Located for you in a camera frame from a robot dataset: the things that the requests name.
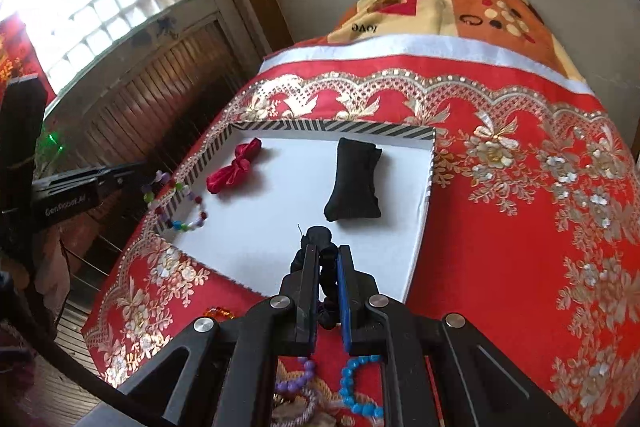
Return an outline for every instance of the pillow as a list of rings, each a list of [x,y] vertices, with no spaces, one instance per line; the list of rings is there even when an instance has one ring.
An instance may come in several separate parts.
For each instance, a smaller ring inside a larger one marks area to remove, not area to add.
[[[334,191],[324,207],[328,221],[380,217],[373,171],[381,154],[372,143],[340,138]]]

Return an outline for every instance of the bead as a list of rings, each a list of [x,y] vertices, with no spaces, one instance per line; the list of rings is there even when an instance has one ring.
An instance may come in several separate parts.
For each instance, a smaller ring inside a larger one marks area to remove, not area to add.
[[[362,406],[362,415],[363,416],[373,416],[374,411],[376,410],[376,406],[372,403],[366,403]]]

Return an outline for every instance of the red hair bow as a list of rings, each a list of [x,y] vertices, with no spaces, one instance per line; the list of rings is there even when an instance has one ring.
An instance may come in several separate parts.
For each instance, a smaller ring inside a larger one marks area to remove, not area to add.
[[[261,148],[262,142],[257,138],[249,143],[241,143],[236,146],[236,158],[231,162],[231,165],[218,169],[207,176],[207,190],[211,194],[218,194],[225,187],[234,187],[244,182],[251,170],[251,162]]]

